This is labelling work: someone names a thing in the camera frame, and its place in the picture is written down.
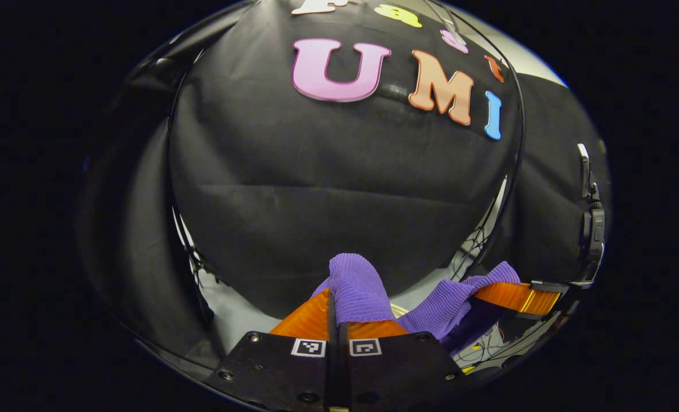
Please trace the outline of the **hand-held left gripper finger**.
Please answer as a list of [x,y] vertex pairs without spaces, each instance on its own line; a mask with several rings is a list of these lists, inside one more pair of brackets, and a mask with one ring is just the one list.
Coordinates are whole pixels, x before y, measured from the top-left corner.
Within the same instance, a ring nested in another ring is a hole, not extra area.
[[428,331],[410,333],[395,320],[346,326],[350,411],[441,411],[471,392],[471,377]]
[[220,362],[220,394],[259,411],[330,410],[337,398],[334,315],[326,288],[268,333],[246,333]]

